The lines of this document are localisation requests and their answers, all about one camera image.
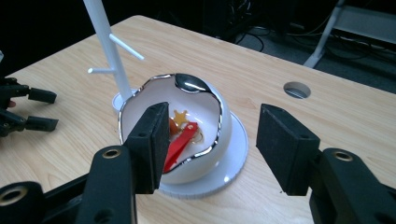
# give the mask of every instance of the white stand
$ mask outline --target white stand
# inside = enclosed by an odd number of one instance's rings
[[[110,65],[110,68],[90,68],[88,73],[113,74],[120,91],[113,99],[113,107],[120,111],[122,104],[133,95],[134,90],[131,90],[129,86],[116,44],[129,51],[139,60],[143,60],[144,57],[111,34],[110,24],[101,0],[84,0],[84,4]]]
[[[313,68],[317,65],[318,61],[323,56],[323,48],[329,38],[330,33],[332,32],[332,28],[334,27],[335,23],[337,22],[338,16],[341,12],[341,9],[344,5],[345,0],[339,0],[335,8],[332,10],[332,15],[327,22],[326,27],[324,28],[323,34],[319,40],[317,47],[315,48],[314,53],[306,60],[304,66]]]

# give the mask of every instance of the cable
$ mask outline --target cable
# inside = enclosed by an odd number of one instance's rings
[[[332,15],[332,12],[326,17],[326,19],[324,19],[323,22],[320,23],[320,25],[318,25],[315,29],[313,29],[313,30],[311,30],[311,31],[309,31],[309,32],[307,32],[307,33],[305,33],[305,34],[287,34],[287,35],[295,35],[295,36],[298,36],[298,35],[321,35],[322,32],[317,33],[317,34],[313,34],[313,33],[314,33],[316,30],[320,29],[320,27],[322,27],[322,25],[323,25],[326,21],[329,20],[329,18],[330,18],[331,15]]]
[[[363,59],[363,58],[366,58],[367,56],[370,55],[370,53],[367,52],[367,53],[365,53],[365,54],[363,54],[363,55],[361,55],[361,56],[358,56],[358,57],[343,57],[343,56],[340,56],[340,55],[334,53],[334,52],[333,52],[329,47],[327,47],[327,46],[325,47],[325,49],[326,49],[326,52],[329,52],[332,56],[337,57],[337,58],[340,58],[340,59],[343,59],[343,60],[349,60],[349,61],[358,60],[358,59]]]
[[[296,35],[292,35],[291,38],[296,41],[297,43],[301,44],[301,45],[305,45],[305,46],[310,46],[310,47],[314,47],[318,44],[318,41],[316,43],[312,43],[312,44],[308,44],[308,43],[304,43],[301,40],[299,40],[297,37],[300,36],[296,36]]]
[[[230,25],[236,24],[245,18],[250,11],[250,0],[232,0],[228,4],[229,7],[229,19]]]
[[[372,2],[373,2],[373,0],[367,1],[366,4],[364,4],[364,7],[368,7]]]
[[[260,50],[258,50],[258,52],[262,52],[262,51],[264,50],[264,46],[265,46],[265,45],[264,45],[264,42],[262,41],[262,39],[261,39],[258,35],[250,34],[250,33],[248,33],[248,32],[244,32],[244,33],[242,34],[242,37],[241,37],[239,40],[235,41],[235,45],[239,45],[239,43],[240,43],[242,40],[245,39],[246,35],[251,35],[251,36],[255,37],[257,40],[260,41],[260,44],[261,44],[262,46],[261,46]]]
[[[390,54],[392,56],[396,55],[396,52],[391,51],[390,49],[385,49],[385,48],[380,48],[380,47],[375,47],[374,48],[372,43],[369,43],[369,42],[358,41],[356,39],[350,39],[350,38],[342,37],[342,36],[339,36],[339,35],[332,35],[332,36],[335,37],[336,40],[339,40],[341,42],[341,44],[345,48],[353,47],[354,50],[359,50],[360,52],[366,51],[364,53],[364,55],[362,55],[362,56],[360,56],[358,58],[353,58],[352,60],[364,58],[366,56],[371,55],[371,56],[376,57],[377,59],[379,59],[381,61],[384,61],[384,62],[387,62],[387,63],[391,63],[391,64],[396,66],[396,61],[395,60],[392,60],[391,58],[388,58],[388,57],[380,54],[380,53],[386,53],[386,54]]]
[[[253,34],[253,33],[251,33],[251,30],[264,30],[264,31],[268,31],[268,33],[266,33],[266,34],[262,34],[262,35],[257,35],[257,34]],[[268,28],[265,28],[265,27],[262,27],[262,26],[249,26],[249,34],[250,35],[256,35],[256,36],[267,36],[267,35],[270,35],[271,34],[271,32],[272,32],[272,30],[270,30],[270,29],[268,29]]]

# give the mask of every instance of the table surface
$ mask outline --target table surface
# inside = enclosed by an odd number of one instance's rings
[[[396,95],[142,16],[112,32],[145,56],[138,61],[119,49],[132,88],[161,74],[200,77],[219,90],[247,130],[247,161],[231,185],[199,200],[158,190],[138,195],[140,223],[313,223],[309,193],[282,192],[255,147],[261,104],[286,109],[321,139],[319,149],[357,154],[381,183],[396,188]],[[0,138],[0,186],[33,180],[44,191],[54,189],[87,174],[97,150],[120,143],[111,106],[117,86],[111,75],[89,75],[90,67],[107,67],[96,35],[11,75],[58,97],[54,105],[15,98],[17,106],[9,110],[59,123],[51,133]],[[284,85],[292,81],[304,83],[311,95],[288,96]]]

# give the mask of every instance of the white saucer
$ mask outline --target white saucer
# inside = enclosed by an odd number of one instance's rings
[[[204,177],[186,184],[160,183],[160,192],[179,199],[199,199],[220,191],[236,178],[248,156],[248,135],[239,118],[234,113],[231,113],[231,117],[231,142],[213,170]]]

